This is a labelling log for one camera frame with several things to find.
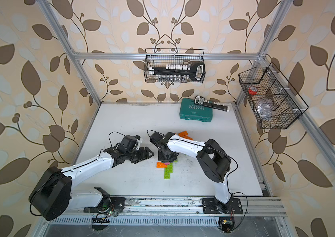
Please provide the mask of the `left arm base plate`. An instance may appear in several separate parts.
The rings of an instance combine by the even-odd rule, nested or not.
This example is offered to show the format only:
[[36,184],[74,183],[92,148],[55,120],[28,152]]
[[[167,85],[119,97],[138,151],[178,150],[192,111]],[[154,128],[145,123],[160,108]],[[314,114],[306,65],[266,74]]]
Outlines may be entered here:
[[84,213],[107,213],[115,212],[117,214],[123,212],[126,198],[124,197],[110,197],[103,199],[96,207],[85,207]]

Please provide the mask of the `green brick long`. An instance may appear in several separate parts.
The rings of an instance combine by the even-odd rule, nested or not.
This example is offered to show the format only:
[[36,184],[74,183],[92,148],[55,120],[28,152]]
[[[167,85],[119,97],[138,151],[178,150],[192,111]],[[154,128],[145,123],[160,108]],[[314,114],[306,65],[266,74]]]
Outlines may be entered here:
[[173,173],[173,164],[169,164],[169,165],[167,165],[167,171],[168,171],[169,173]]

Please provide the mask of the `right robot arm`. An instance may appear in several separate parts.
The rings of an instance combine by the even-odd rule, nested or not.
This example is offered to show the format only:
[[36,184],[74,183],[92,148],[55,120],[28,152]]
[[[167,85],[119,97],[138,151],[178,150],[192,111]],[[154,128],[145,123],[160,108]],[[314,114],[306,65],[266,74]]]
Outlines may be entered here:
[[149,138],[158,148],[158,159],[162,163],[172,163],[180,154],[196,158],[204,174],[215,184],[215,203],[218,211],[228,212],[233,194],[229,190],[227,178],[237,170],[231,170],[231,164],[237,162],[214,139],[198,142],[172,132],[162,134],[156,131]]

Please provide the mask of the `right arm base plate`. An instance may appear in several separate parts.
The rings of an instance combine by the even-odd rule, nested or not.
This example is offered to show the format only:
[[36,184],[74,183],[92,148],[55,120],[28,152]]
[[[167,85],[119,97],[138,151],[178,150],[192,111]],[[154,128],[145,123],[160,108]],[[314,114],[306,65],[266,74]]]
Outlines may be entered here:
[[231,198],[226,204],[216,198],[203,198],[202,207],[204,214],[243,214],[239,198]]

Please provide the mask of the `green brick lowest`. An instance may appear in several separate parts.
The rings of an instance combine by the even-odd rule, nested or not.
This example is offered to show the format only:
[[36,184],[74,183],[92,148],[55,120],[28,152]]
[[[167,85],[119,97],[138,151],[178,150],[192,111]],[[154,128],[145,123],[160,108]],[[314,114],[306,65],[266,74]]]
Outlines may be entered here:
[[170,179],[170,173],[169,172],[164,173],[164,179],[165,180],[169,180]]

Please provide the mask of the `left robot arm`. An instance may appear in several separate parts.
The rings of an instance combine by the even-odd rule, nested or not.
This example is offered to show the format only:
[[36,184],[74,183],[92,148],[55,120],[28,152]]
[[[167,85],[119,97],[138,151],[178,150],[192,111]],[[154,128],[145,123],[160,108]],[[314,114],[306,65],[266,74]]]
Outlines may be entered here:
[[85,209],[98,213],[111,212],[114,206],[110,194],[101,187],[92,191],[76,191],[75,187],[85,180],[110,170],[125,161],[137,164],[154,156],[148,147],[141,146],[140,136],[126,135],[114,147],[100,150],[99,154],[85,162],[63,169],[48,168],[29,196],[30,209],[38,216],[54,220],[66,210]]

